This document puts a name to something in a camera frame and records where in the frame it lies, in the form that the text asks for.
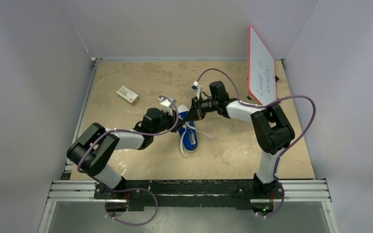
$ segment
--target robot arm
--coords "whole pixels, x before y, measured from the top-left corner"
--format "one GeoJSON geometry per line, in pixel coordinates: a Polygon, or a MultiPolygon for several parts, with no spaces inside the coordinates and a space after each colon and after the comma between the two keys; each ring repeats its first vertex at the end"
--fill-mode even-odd
{"type": "Polygon", "coordinates": [[[198,97],[192,99],[192,107],[186,121],[201,120],[206,113],[217,111],[226,118],[252,123],[256,139],[262,149],[261,162],[254,179],[261,187],[273,183],[276,160],[281,151],[295,138],[295,132],[281,107],[278,104],[265,109],[244,106],[237,99],[229,98],[221,81],[211,83],[209,89],[212,97],[206,100],[198,97]]]}
{"type": "MultiPolygon", "coordinates": [[[[185,119],[179,120],[172,132],[176,132],[184,122],[202,120],[206,113],[218,112],[226,118],[240,119],[253,124],[255,135],[262,149],[260,166],[254,179],[261,188],[273,185],[274,167],[279,153],[288,147],[295,133],[281,107],[277,104],[265,109],[243,106],[237,99],[230,99],[221,81],[209,85],[211,97],[202,99],[194,97],[190,111],[185,119]]],[[[130,132],[114,132],[108,134],[92,150],[82,163],[84,173],[101,181],[112,189],[121,189],[119,184],[125,179],[117,174],[108,164],[113,150],[136,149],[142,150],[153,142],[153,136],[140,135],[141,133],[159,133],[170,129],[175,121],[176,114],[168,101],[161,102],[163,110],[150,108],[143,120],[137,123],[130,132]]],[[[78,164],[90,145],[103,133],[109,131],[98,123],[92,124],[69,148],[67,157],[78,164]]]]}

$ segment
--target gray wall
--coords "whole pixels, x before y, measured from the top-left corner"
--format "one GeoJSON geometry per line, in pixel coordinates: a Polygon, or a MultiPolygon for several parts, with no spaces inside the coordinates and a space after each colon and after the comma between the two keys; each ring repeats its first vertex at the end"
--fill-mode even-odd
{"type": "MultiPolygon", "coordinates": [[[[306,142],[342,232],[373,232],[373,1],[319,1],[286,73],[293,93],[316,101],[306,142]]],[[[311,107],[296,107],[305,126],[311,107]]]]}
{"type": "Polygon", "coordinates": [[[63,0],[90,55],[246,59],[253,24],[285,57],[318,0],[63,0]]]}
{"type": "MultiPolygon", "coordinates": [[[[119,218],[143,222],[154,213],[126,212],[119,218]]],[[[132,227],[105,220],[104,203],[59,202],[49,233],[330,233],[320,202],[286,202],[273,219],[235,208],[159,207],[154,220],[132,227]]]]}
{"type": "Polygon", "coordinates": [[[91,72],[59,0],[0,0],[0,232],[36,232],[91,72]]]}

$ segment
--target white shoelace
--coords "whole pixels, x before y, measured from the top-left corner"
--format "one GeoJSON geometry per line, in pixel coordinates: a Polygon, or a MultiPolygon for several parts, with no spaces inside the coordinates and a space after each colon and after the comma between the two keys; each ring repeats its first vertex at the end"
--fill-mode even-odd
{"type": "Polygon", "coordinates": [[[205,135],[205,136],[207,136],[207,137],[210,137],[210,138],[216,138],[216,137],[211,136],[211,135],[209,135],[209,134],[202,133],[202,132],[198,131],[195,127],[190,126],[190,124],[189,124],[188,122],[186,122],[186,123],[182,126],[182,128],[184,128],[185,131],[184,131],[184,132],[182,133],[182,135],[181,135],[181,142],[180,142],[180,144],[179,144],[179,147],[181,148],[182,156],[185,157],[186,159],[188,159],[188,158],[187,158],[187,157],[185,156],[185,154],[184,154],[184,147],[182,146],[182,144],[183,144],[183,140],[184,140],[184,135],[185,135],[185,133],[187,132],[187,128],[193,129],[193,130],[195,130],[195,132],[200,133],[200,134],[203,134],[203,135],[205,135]]]}

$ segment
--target metal frame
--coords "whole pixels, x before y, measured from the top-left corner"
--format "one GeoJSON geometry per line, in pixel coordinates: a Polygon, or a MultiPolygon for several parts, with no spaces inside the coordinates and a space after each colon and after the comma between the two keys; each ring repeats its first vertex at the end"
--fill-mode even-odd
{"type": "MultiPolygon", "coordinates": [[[[98,67],[101,62],[111,62],[114,59],[98,59],[94,61],[92,76],[85,96],[84,104],[78,123],[75,129],[72,142],[76,140],[78,135],[82,132],[82,127],[85,120],[87,105],[91,96],[92,87],[95,82],[95,77],[98,73],[98,67]]],[[[64,174],[71,173],[73,170],[73,163],[67,160],[64,174]]],[[[280,180],[285,190],[285,202],[287,201],[318,201],[322,203],[323,212],[327,221],[330,233],[338,233],[338,224],[336,222],[335,213],[331,205],[331,196],[328,190],[326,180],[280,180]]],[[[71,181],[71,180],[55,180],[52,181],[51,189],[48,194],[48,199],[44,214],[39,226],[39,233],[47,233],[51,226],[53,213],[57,202],[115,202],[126,203],[124,199],[116,200],[101,200],[94,199],[95,181],[71,181]]],[[[269,202],[268,199],[252,199],[251,203],[269,202]]]]}

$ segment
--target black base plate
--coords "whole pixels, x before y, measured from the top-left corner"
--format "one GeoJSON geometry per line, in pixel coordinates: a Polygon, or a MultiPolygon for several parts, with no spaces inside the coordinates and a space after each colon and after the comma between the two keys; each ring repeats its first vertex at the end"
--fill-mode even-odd
{"type": "MultiPolygon", "coordinates": [[[[251,199],[267,199],[272,196],[281,199],[278,185],[270,185],[267,190],[257,188],[254,180],[125,180],[119,184],[120,190],[141,187],[156,196],[159,206],[170,207],[234,207],[237,210],[254,210],[251,199]]],[[[97,185],[95,199],[126,199],[128,193],[114,193],[102,184],[97,185]]],[[[145,206],[155,206],[146,191],[129,192],[128,211],[143,211],[145,206]]],[[[259,203],[257,209],[265,205],[259,203]]]]}

